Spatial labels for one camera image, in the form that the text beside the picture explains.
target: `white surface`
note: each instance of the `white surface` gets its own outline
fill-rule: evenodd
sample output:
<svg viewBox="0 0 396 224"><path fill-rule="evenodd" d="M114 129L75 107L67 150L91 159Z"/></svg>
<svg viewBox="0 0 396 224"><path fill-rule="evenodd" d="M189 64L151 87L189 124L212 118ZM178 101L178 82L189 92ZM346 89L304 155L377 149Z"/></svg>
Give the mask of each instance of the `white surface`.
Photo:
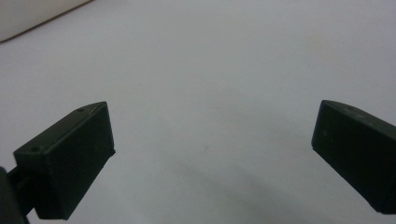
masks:
<svg viewBox="0 0 396 224"><path fill-rule="evenodd" d="M94 1L0 45L0 164L106 100L117 154L68 223L394 223L310 141L322 99L396 124L395 10Z"/></svg>
<svg viewBox="0 0 396 224"><path fill-rule="evenodd" d="M0 41L89 0L0 0Z"/></svg>

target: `white background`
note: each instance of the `white background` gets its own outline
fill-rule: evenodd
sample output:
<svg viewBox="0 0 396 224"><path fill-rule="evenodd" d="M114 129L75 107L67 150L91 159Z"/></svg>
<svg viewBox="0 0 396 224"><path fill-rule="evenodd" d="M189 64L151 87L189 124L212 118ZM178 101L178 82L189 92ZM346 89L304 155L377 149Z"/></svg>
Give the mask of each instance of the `white background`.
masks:
<svg viewBox="0 0 396 224"><path fill-rule="evenodd" d="M323 99L396 124L395 71L392 0L97 0L0 44L0 164L107 101L117 154L67 223L394 223L310 141Z"/></svg>

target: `white table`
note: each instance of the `white table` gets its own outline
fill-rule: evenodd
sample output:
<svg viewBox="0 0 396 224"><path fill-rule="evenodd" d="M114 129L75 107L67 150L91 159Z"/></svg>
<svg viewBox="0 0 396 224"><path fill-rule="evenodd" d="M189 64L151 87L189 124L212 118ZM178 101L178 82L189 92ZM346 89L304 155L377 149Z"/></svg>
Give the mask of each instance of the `white table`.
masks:
<svg viewBox="0 0 396 224"><path fill-rule="evenodd" d="M0 44L0 165L107 101L117 154L67 223L394 223L310 141L322 99L396 124L395 10L93 1Z"/></svg>

